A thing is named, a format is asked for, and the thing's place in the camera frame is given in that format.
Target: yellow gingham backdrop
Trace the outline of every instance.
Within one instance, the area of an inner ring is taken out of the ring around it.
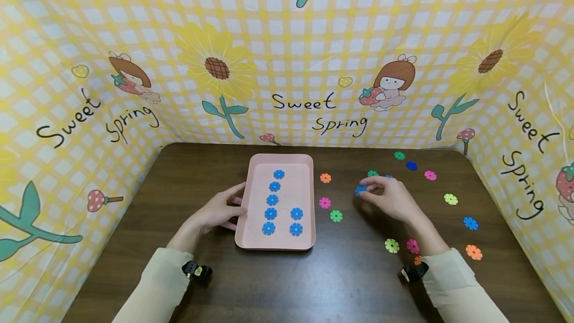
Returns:
[[[467,146],[573,322],[574,0],[0,1],[0,322],[61,320],[172,142]]]

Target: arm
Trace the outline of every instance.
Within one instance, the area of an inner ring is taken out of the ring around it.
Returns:
[[[476,281],[460,253],[448,247],[402,182],[371,176],[360,183],[367,185],[367,191],[360,193],[364,200],[404,222],[415,237],[423,261],[429,266],[423,277],[425,289],[445,323],[508,322]],[[382,188],[384,194],[372,193],[378,188]]]
[[[113,323],[167,323],[174,309],[181,302],[189,285],[189,278],[181,267],[193,259],[193,251],[203,233],[221,225],[235,230],[228,220],[247,213],[241,198],[235,194],[245,187],[245,182],[219,192],[214,198],[189,217],[180,227],[166,248],[158,248],[147,264],[142,278],[120,309]]]

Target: brown hair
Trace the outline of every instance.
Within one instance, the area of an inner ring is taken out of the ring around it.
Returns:
[[[128,73],[130,75],[138,77],[142,80],[144,87],[151,88],[150,79],[147,77],[146,73],[144,73],[144,71],[140,69],[139,66],[137,66],[136,64],[132,63],[127,59],[123,59],[123,57],[121,56],[116,56],[115,58],[113,56],[110,56],[109,59],[111,66],[114,67],[114,69],[118,72],[118,74],[121,75],[120,73],[121,70],[124,73]]]
[[[413,65],[417,61],[416,56],[409,56],[401,54],[398,56],[397,61],[392,61],[387,65],[383,66],[375,82],[373,84],[374,88],[381,86],[381,79],[384,76],[397,78],[404,80],[405,83],[398,88],[399,90],[407,90],[411,86],[413,80],[415,79],[415,66]]]

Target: right hand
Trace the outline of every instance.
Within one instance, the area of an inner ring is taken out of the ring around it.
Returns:
[[[379,207],[390,217],[410,225],[426,217],[401,181],[389,177],[370,176],[362,179],[360,184],[367,186],[367,191],[359,193],[360,197]],[[378,188],[384,190],[382,195],[371,193]]]

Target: black wristband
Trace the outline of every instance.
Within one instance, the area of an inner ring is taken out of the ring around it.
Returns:
[[[193,262],[192,260],[185,263],[181,267],[181,270],[183,271],[183,273],[188,278],[193,277],[197,281],[205,281],[206,279],[211,277],[211,274],[213,273],[213,270],[211,269],[211,267],[199,266],[197,263]]]

